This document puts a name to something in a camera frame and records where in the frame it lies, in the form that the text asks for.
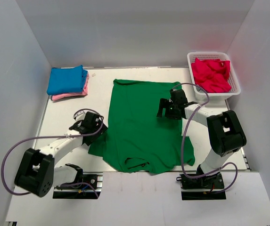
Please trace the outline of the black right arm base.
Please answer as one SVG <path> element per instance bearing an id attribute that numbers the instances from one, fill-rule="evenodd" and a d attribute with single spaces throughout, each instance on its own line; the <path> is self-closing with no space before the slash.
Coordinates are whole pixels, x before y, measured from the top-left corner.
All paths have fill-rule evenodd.
<path id="1" fill-rule="evenodd" d="M 224 182 L 221 173 L 198 179 L 187 178 L 184 174 L 176 177 L 180 183 L 181 199 L 183 201 L 205 201 L 225 200 L 226 194 L 223 190 Z"/>

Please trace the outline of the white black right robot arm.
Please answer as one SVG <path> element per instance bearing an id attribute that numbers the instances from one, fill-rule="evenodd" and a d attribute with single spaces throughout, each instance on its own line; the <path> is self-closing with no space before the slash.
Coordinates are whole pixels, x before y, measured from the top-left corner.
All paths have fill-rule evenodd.
<path id="1" fill-rule="evenodd" d="M 161 98 L 157 117 L 165 116 L 172 120 L 187 119 L 183 136 L 186 136 L 189 124 L 195 121 L 208 129 L 211 149 L 205 160 L 198 166 L 196 175 L 191 176 L 182 171 L 185 177 L 196 179 L 197 183 L 207 188 L 214 182 L 213 175 L 230 165 L 227 159 L 246 145 L 247 139 L 236 113 L 232 110 L 217 115 L 206 108 L 206 103 L 189 102 L 181 89 L 171 89 L 169 99 Z"/>

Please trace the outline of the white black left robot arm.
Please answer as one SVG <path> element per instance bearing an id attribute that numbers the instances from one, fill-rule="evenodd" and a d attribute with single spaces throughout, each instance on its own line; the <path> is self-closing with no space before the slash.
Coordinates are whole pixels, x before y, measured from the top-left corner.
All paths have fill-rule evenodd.
<path id="1" fill-rule="evenodd" d="M 51 144 L 25 151 L 15 185 L 38 197 L 44 197 L 53 187 L 90 186 L 83 181 L 83 169 L 79 166 L 66 163 L 57 167 L 56 164 L 75 148 L 90 146 L 103 135 L 107 130 L 103 119 L 96 111 L 77 111 L 74 114 L 75 123 L 63 136 L 53 136 Z"/>

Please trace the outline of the folded blue t shirt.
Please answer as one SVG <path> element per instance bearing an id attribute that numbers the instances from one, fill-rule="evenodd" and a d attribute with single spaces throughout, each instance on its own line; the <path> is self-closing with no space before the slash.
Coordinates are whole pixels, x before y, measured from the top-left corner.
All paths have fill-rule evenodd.
<path id="1" fill-rule="evenodd" d="M 88 72 L 82 65 L 74 68 L 52 68 L 47 94 L 49 96 L 82 92 Z"/>

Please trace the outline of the white plastic basket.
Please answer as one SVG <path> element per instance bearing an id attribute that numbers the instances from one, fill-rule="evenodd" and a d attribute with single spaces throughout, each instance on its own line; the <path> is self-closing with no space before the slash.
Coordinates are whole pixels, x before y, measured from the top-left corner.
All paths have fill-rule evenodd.
<path id="1" fill-rule="evenodd" d="M 237 96 L 241 88 L 230 58 L 222 52 L 190 52 L 188 66 L 195 96 L 206 100 L 206 94 L 215 101 Z"/>

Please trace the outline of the crumpled red t shirt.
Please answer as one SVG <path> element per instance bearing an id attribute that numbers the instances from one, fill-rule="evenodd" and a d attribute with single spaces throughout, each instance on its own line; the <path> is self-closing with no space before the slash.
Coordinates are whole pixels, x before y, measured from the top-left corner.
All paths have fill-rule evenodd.
<path id="1" fill-rule="evenodd" d="M 195 83 L 208 93 L 228 93 L 231 86 L 228 83 L 230 74 L 229 60 L 199 60 L 191 63 Z"/>

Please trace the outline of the folded pink t shirt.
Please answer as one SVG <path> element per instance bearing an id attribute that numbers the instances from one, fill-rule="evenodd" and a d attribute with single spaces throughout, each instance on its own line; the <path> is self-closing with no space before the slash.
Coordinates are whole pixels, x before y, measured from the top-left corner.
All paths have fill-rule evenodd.
<path id="1" fill-rule="evenodd" d="M 78 96 L 81 96 L 81 97 L 84 97 L 88 94 L 88 80 L 89 80 L 89 74 L 87 74 L 86 76 L 86 80 L 85 80 L 85 84 L 83 86 L 83 89 L 81 92 L 72 92 L 72 93 L 63 93 L 63 94 L 58 94 L 58 95 L 53 95 L 51 97 L 51 100 L 52 101 L 58 101 L 62 98 L 65 98 L 65 97 L 78 97 Z"/>

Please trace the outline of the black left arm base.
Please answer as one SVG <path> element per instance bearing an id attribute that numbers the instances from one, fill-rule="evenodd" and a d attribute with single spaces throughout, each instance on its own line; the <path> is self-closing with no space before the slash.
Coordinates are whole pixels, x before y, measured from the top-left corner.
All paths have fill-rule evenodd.
<path id="1" fill-rule="evenodd" d="M 83 173 L 76 186 L 58 186 L 53 190 L 53 199 L 96 200 L 102 190 L 103 173 Z"/>

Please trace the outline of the green t shirt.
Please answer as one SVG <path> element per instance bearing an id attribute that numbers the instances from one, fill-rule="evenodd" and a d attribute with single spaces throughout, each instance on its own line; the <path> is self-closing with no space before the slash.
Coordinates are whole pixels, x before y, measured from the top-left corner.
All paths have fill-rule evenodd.
<path id="1" fill-rule="evenodd" d="M 194 165 L 189 137 L 182 144 L 182 121 L 156 116 L 161 98 L 179 82 L 113 81 L 108 129 L 88 150 L 121 172 L 160 174 L 182 163 Z"/>

